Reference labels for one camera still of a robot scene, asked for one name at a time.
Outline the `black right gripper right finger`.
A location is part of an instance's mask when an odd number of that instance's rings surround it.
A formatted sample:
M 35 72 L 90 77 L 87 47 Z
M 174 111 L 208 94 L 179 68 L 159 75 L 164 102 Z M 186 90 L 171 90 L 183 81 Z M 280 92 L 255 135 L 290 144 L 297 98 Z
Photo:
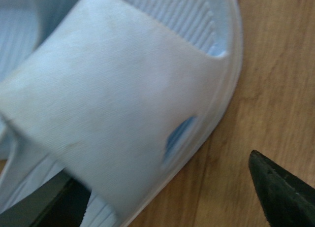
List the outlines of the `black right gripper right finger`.
M 257 150 L 249 169 L 264 215 L 272 227 L 313 227 L 315 189 Z

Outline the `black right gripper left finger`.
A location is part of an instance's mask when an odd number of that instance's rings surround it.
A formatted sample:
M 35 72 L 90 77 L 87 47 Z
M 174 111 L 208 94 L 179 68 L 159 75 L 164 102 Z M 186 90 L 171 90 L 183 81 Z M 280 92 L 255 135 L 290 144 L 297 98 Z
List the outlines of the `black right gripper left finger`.
M 2 227 L 78 227 L 91 191 L 61 171 L 0 215 Z

